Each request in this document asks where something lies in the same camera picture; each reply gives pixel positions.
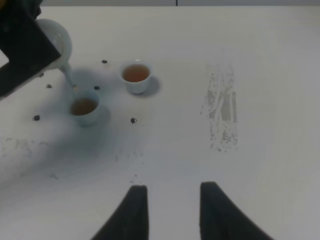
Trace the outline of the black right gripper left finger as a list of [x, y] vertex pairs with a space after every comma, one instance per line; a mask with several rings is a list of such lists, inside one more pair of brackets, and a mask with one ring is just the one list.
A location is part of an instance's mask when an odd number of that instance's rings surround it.
[[112, 216], [93, 236], [94, 240], [148, 240], [148, 189], [133, 185]]

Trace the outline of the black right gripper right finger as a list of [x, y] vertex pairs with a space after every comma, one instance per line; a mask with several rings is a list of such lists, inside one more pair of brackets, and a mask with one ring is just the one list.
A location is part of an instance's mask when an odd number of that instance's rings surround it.
[[202, 240], [271, 240], [215, 182], [200, 185], [200, 238]]

